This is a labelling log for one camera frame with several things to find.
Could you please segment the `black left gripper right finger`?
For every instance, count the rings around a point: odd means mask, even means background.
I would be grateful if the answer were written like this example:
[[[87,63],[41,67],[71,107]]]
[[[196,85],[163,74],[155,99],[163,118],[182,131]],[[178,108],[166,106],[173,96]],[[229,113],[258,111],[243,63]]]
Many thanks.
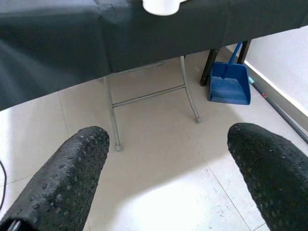
[[[231,153],[271,231],[308,229],[308,157],[291,141],[252,123],[227,134]]]

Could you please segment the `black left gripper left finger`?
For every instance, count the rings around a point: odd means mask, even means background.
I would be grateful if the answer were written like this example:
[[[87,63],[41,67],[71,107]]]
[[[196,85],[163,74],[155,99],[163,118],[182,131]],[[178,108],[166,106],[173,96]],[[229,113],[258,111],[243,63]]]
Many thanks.
[[[2,231],[84,229],[110,138],[98,126],[79,130],[34,174],[0,221]]]

